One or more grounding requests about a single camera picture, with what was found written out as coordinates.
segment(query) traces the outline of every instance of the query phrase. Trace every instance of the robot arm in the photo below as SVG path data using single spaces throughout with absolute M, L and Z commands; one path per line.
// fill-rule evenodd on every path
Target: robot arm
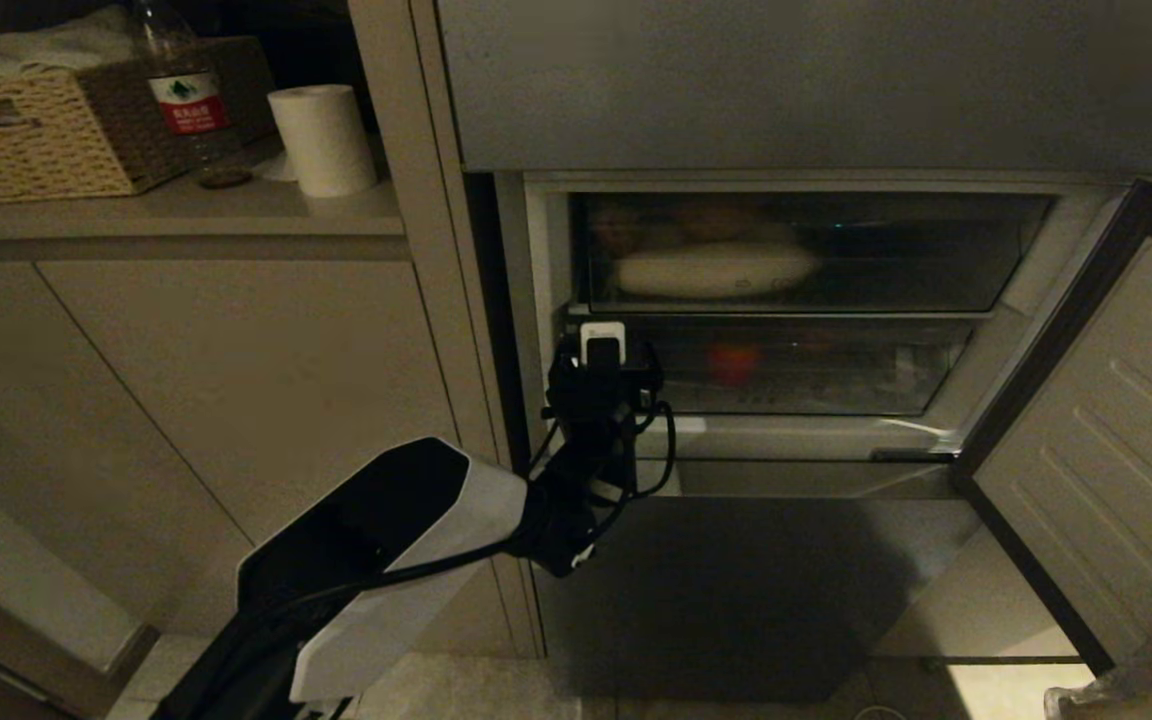
M 626 367 L 623 327 L 582 336 L 564 338 L 550 369 L 554 427 L 538 460 L 560 429 L 564 442 L 538 478 L 439 438 L 384 452 L 243 560 L 238 614 L 154 718 L 291 720 L 374 683 L 477 562 L 508 552 L 561 578 L 593 555 L 628 502 L 668 478 L 667 462 L 657 486 L 637 487 L 634 441 L 664 414 L 672 460 L 673 418 L 650 348 Z M 594 479 L 620 493 L 596 495 Z

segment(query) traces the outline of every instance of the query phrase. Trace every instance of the open freezer door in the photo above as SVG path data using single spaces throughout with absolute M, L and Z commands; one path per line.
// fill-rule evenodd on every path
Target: open freezer door
M 952 475 L 1092 670 L 1142 646 L 1152 634 L 1152 184 L 1134 188 Z

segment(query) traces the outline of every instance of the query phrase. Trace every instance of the floor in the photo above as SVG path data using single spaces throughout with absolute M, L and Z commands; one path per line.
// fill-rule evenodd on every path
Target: floor
M 106 720 L 143 720 L 206 646 L 166 637 L 134 676 Z M 412 653 L 346 711 L 346 720 L 1043 720 L 1048 687 L 1091 682 L 1083 665 L 942 666 L 870 660 L 823 705 L 632 700 L 563 697 L 535 660 Z

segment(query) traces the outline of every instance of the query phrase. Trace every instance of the shelf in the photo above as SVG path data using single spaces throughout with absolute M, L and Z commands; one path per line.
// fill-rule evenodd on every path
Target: shelf
M 278 145 L 262 154 L 273 154 Z M 394 184 L 311 199 L 266 179 L 204 190 L 190 177 L 131 197 L 0 205 L 0 240 L 153 236 L 402 236 Z

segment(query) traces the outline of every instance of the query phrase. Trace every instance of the plastic water bottle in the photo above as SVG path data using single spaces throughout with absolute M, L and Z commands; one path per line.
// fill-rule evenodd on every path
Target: plastic water bottle
M 220 79 L 198 51 L 198 36 L 165 0 L 136 0 L 134 12 L 154 67 L 150 88 L 191 158 L 198 184 L 221 188 L 250 181 L 242 141 L 220 100 Z

